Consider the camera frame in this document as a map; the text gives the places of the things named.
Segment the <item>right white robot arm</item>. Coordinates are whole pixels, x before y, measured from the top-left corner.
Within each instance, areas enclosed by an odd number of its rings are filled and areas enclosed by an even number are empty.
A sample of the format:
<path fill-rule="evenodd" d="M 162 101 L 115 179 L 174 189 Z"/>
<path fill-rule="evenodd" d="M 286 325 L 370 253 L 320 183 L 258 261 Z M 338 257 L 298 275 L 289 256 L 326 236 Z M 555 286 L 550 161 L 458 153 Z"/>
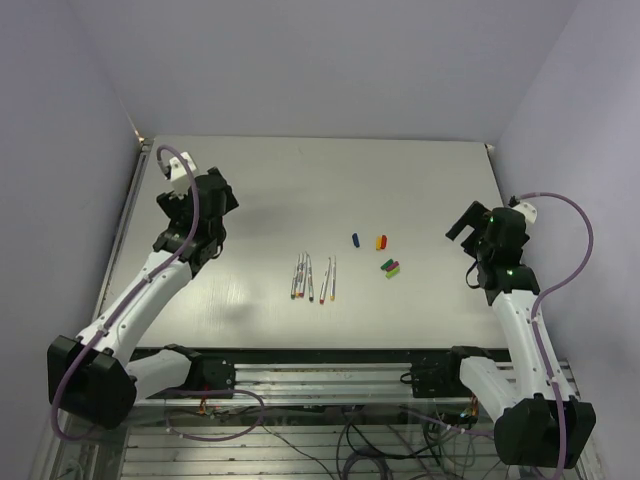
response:
<path fill-rule="evenodd" d="M 596 414 L 562 372 L 541 309 L 548 293 L 522 261 L 527 228 L 537 218 L 530 198 L 514 197 L 494 209 L 475 201 L 446 234 L 455 240 L 464 228 L 471 230 L 461 246 L 474 261 L 475 286 L 503 330 L 515 380 L 508 382 L 479 347 L 453 348 L 454 363 L 442 369 L 440 380 L 448 393 L 470 390 L 478 399 L 494 423 L 494 445 L 504 464 L 561 476 L 575 467 Z"/>

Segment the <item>green end white pen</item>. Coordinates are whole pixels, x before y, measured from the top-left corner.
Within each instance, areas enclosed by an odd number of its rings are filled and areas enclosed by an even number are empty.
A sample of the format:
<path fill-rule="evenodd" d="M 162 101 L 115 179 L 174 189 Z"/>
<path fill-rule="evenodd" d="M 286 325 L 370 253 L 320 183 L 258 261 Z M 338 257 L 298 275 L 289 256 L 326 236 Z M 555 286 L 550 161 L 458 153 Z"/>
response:
<path fill-rule="evenodd" d="M 299 283 L 299 272 L 300 272 L 300 268 L 301 268 L 301 265 L 302 265 L 302 260 L 303 260 L 303 255 L 302 255 L 302 252 L 300 252 L 298 254 L 298 257 L 297 257 L 296 266 L 294 268 L 292 282 L 291 282 L 290 298 L 292 300 L 296 299 L 296 297 L 297 297 L 297 291 L 298 291 L 297 289 L 298 289 L 298 283 Z"/>

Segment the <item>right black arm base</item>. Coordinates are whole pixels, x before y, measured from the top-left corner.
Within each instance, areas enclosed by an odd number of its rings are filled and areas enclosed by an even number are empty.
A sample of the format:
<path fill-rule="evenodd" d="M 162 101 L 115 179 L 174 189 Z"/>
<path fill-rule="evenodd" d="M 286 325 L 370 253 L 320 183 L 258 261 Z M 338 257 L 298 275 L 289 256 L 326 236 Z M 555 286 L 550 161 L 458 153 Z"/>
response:
<path fill-rule="evenodd" d="M 471 390 L 460 380 L 461 363 L 470 357 L 490 355 L 480 347 L 454 346 L 413 363 L 400 382 L 411 387 L 414 398 L 470 397 Z"/>

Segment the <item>light green end pen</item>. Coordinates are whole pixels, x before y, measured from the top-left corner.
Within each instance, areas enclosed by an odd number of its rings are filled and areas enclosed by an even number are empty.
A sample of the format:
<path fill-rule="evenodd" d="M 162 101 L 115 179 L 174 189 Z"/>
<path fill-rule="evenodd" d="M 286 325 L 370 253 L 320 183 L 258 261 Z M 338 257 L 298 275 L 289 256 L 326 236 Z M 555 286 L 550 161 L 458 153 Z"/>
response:
<path fill-rule="evenodd" d="M 306 261 L 307 254 L 305 252 L 301 252 L 298 261 L 297 274 L 294 286 L 294 297 L 299 298 L 304 295 L 305 291 L 305 276 L 306 276 Z"/>

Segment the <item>dark green pen cap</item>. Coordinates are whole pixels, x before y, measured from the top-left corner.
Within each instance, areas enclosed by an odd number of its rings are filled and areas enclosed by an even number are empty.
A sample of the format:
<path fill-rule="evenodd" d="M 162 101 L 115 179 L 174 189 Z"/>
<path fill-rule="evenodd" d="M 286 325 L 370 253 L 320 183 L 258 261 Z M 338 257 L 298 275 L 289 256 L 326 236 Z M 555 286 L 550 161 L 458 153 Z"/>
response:
<path fill-rule="evenodd" d="M 387 270 L 394 263 L 393 259 L 387 260 L 385 263 L 381 265 L 381 270 Z"/>

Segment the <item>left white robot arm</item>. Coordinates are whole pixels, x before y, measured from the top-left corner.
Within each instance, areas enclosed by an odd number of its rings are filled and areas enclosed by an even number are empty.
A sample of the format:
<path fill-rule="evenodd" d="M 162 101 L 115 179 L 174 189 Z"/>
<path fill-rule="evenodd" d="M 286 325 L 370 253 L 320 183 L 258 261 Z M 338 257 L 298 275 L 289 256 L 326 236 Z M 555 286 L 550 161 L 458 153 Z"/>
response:
<path fill-rule="evenodd" d="M 238 206 L 217 168 L 186 170 L 184 183 L 158 196 L 169 224 L 142 269 L 107 311 L 73 338 L 58 336 L 47 351 L 51 423 L 59 411 L 111 430 L 134 403 L 167 389 L 192 397 L 203 387 L 203 359 L 171 344 L 139 360 L 132 355 L 169 301 L 223 251 L 224 216 Z"/>

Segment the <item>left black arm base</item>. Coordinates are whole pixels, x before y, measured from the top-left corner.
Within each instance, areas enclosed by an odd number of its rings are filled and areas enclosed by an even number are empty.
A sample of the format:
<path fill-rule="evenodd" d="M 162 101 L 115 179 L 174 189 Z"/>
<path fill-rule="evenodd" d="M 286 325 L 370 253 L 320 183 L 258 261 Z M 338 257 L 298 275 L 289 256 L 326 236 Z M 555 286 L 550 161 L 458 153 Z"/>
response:
<path fill-rule="evenodd" d="M 190 365 L 184 379 L 176 386 L 166 390 L 175 395 L 192 395 L 199 392 L 212 392 L 212 398 L 231 399 L 236 384 L 236 370 L 224 358 L 213 354 L 201 353 L 177 344 L 169 344 L 164 350 L 178 353 L 185 357 Z"/>

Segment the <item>light green pen cap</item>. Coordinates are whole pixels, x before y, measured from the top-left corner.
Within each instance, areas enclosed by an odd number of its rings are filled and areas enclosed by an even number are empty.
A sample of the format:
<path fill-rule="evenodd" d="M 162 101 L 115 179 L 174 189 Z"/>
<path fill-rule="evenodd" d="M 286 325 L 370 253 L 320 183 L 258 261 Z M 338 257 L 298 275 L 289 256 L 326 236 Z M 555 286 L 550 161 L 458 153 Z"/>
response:
<path fill-rule="evenodd" d="M 399 272 L 400 272 L 400 267 L 396 267 L 396 268 L 388 271 L 385 276 L 386 276 L 387 279 L 390 279 L 390 278 L 393 278 L 394 276 L 396 276 Z"/>

